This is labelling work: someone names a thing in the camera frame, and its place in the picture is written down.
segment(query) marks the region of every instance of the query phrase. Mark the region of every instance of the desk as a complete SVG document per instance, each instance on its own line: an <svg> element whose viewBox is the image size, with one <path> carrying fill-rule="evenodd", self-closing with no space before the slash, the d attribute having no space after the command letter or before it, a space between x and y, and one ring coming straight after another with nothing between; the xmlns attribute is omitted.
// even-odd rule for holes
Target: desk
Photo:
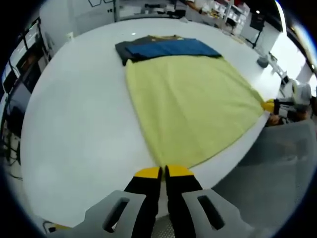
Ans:
<svg viewBox="0 0 317 238"><path fill-rule="evenodd" d="M219 51L265 100L277 96L281 79L271 74L272 68L260 68L255 51L207 25L136 19L80 35L45 68L24 117L21 171L36 215L73 227L84 220L89 207L124 189L135 172L155 166L114 45L146 35L174 34L197 38ZM267 117L261 116L226 150L192 168L204 188L217 184L237 165Z"/></svg>

